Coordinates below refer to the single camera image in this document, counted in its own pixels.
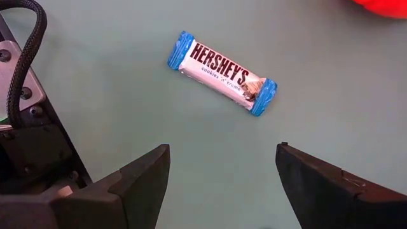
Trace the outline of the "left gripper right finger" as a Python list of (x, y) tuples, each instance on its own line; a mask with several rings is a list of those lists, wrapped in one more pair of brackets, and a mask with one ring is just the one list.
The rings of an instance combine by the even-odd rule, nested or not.
[(275, 163), (302, 229), (407, 229), (407, 195), (277, 145)]

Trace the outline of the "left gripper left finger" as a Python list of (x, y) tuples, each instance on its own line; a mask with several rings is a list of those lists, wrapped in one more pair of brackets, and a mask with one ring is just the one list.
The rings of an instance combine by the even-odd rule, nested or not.
[(170, 170), (161, 144), (80, 188), (63, 177), (49, 188), (0, 195), (0, 229), (155, 229)]

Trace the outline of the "white blue Hershey's bar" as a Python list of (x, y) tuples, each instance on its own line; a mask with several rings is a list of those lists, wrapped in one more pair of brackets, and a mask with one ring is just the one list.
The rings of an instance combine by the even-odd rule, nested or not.
[(225, 95), (260, 116), (277, 93), (277, 84), (260, 78), (227, 56), (182, 31), (168, 57), (167, 65)]

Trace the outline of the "orange halloween bucket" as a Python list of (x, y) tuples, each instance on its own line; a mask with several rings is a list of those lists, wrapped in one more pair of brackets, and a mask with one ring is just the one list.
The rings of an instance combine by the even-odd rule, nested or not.
[(352, 0), (366, 10), (383, 17), (407, 19), (407, 0)]

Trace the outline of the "aluminium bracket plate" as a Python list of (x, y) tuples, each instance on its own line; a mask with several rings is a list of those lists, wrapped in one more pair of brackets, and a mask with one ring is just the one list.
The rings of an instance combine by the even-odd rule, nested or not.
[[(0, 121), (3, 121), (7, 118), (6, 100), (8, 90), (17, 64), (17, 60), (21, 53), (21, 49), (19, 45), (14, 41), (1, 41), (0, 50), (6, 50), (11, 53), (11, 59), (9, 61), (0, 61)], [(46, 99), (45, 91), (43, 90), (43, 87), (41, 86), (32, 68), (30, 68), (27, 73), (24, 87), (27, 87), (31, 90), (32, 96), (29, 99), (20, 100), (21, 111), (35, 104), (43, 102)]]

